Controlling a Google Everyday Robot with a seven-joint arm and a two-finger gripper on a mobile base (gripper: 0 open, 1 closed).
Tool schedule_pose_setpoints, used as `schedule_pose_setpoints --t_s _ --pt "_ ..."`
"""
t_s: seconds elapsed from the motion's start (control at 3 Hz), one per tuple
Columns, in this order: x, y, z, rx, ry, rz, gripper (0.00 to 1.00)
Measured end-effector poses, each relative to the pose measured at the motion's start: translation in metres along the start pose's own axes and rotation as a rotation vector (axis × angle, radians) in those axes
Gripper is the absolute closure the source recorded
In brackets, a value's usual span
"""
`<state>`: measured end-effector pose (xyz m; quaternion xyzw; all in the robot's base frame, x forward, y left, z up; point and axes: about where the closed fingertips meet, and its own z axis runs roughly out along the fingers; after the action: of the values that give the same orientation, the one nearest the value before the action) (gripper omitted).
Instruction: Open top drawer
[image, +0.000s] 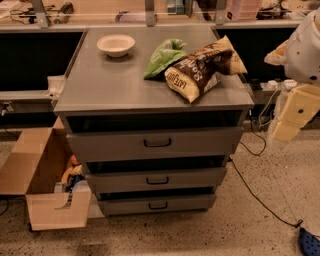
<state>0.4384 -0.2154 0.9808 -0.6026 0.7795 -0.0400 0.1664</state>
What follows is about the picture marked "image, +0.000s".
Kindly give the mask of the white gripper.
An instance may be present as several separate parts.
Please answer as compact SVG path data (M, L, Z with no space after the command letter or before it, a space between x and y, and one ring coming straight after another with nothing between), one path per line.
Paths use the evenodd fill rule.
M264 58L264 62L279 66L286 63L288 41L282 42ZM320 87L303 84L292 89L287 97L280 122L273 125L271 137L281 142L292 141L304 127L320 111Z

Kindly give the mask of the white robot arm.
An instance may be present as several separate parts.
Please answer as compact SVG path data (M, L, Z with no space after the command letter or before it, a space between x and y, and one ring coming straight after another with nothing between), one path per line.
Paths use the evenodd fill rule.
M297 82L280 94L269 128L273 141L288 143L320 111L320 8L311 11L264 62L282 65L285 75Z

